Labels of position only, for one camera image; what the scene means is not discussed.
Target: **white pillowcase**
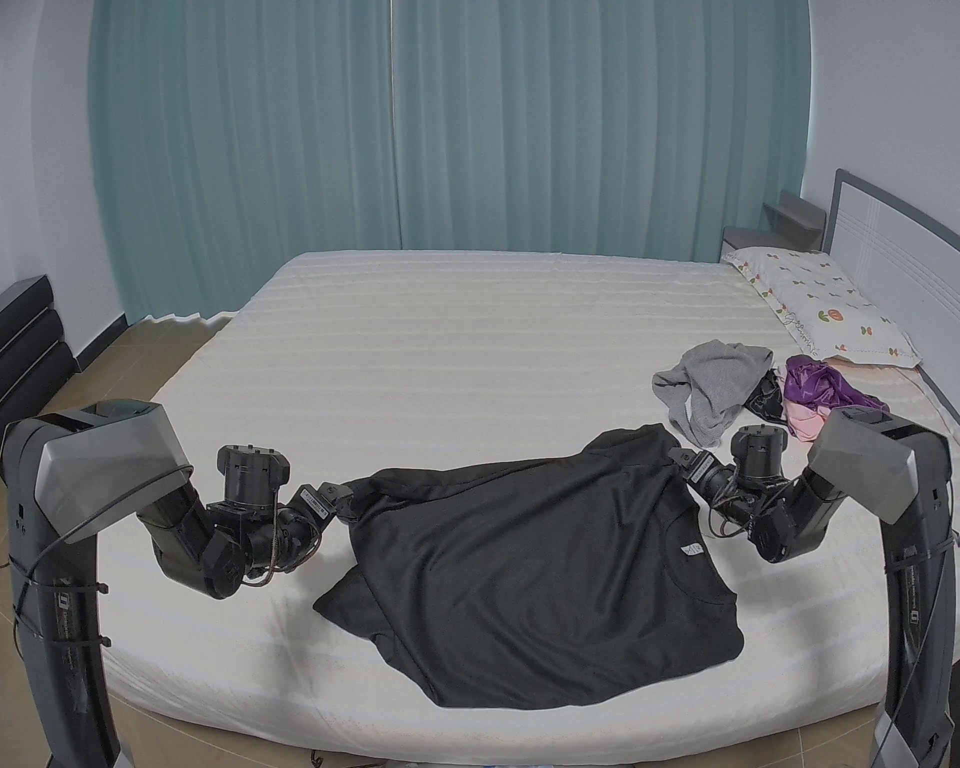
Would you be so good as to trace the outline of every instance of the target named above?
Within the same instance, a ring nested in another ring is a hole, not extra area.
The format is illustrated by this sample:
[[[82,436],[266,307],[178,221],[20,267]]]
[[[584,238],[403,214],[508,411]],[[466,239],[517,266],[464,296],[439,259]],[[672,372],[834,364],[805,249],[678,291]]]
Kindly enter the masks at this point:
[[[810,357],[915,368],[921,358],[890,318],[826,253],[743,248],[724,255],[748,279]]]

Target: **curtain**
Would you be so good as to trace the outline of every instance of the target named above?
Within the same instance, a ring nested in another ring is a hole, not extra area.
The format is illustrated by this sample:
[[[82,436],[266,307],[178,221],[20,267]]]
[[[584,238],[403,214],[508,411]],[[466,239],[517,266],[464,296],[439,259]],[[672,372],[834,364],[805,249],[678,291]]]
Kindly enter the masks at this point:
[[[405,248],[716,261],[799,194],[806,0],[395,0]]]
[[[306,251],[399,248],[388,0],[99,0],[94,182],[130,322],[239,309]]]
[[[715,261],[800,191],[806,0],[97,0],[90,45],[131,321],[306,251]]]

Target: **wall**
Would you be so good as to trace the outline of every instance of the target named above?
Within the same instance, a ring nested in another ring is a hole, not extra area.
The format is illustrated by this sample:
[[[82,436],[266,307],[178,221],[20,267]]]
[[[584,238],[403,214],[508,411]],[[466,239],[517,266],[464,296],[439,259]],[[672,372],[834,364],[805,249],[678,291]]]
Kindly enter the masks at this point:
[[[0,3],[0,290],[48,275],[74,354],[123,314],[90,163],[93,4]]]
[[[810,0],[804,197],[846,170],[960,231],[960,2]]]

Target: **fitted sheet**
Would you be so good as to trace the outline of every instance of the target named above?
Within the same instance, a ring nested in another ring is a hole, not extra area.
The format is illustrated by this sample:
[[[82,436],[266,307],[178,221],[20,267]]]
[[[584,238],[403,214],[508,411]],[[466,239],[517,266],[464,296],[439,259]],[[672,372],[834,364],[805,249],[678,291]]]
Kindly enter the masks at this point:
[[[306,253],[284,267],[156,395],[223,496],[222,444],[276,448],[301,483],[385,467],[454,468],[579,451],[666,421],[654,372],[719,338],[799,350],[726,264],[561,253]],[[913,372],[839,364],[898,414],[948,432]],[[758,419],[743,412],[738,427]],[[671,430],[688,444],[675,430]],[[960,451],[951,438],[953,461]],[[791,440],[784,470],[803,468]],[[706,532],[705,511],[701,524]],[[162,714],[302,747],[460,763],[623,763],[795,728],[876,702],[887,653],[876,519],[848,500],[815,552],[784,564],[744,538],[710,554],[737,593],[733,661],[602,704],[443,709],[373,645],[311,610],[355,563],[334,521],[317,556],[213,601],[167,580],[135,517],[100,537],[108,684]]]

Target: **black cloth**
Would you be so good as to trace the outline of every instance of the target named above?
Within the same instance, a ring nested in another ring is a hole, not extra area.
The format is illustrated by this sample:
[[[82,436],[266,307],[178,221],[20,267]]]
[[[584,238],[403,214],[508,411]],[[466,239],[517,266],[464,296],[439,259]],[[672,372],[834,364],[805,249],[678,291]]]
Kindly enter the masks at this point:
[[[601,702],[743,648],[662,425],[575,456],[350,483],[358,565],[314,605],[442,707]]]
[[[764,421],[786,424],[783,417],[783,392],[780,391],[780,383],[773,369],[763,375],[743,405]]]

